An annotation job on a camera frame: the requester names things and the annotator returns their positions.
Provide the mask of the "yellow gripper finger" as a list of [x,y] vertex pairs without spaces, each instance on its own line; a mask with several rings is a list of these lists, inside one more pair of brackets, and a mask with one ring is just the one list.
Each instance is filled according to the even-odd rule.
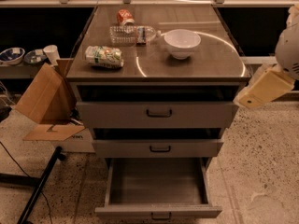
[[263,64],[234,98],[234,103],[245,108],[260,107],[291,91],[294,82],[280,65]]

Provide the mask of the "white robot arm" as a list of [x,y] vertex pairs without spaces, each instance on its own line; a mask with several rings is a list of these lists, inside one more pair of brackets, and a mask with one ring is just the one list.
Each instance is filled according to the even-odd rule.
[[256,108],[272,102],[294,88],[299,79],[299,5],[289,8],[286,28],[275,49],[275,64],[262,64],[249,84],[234,98],[241,107]]

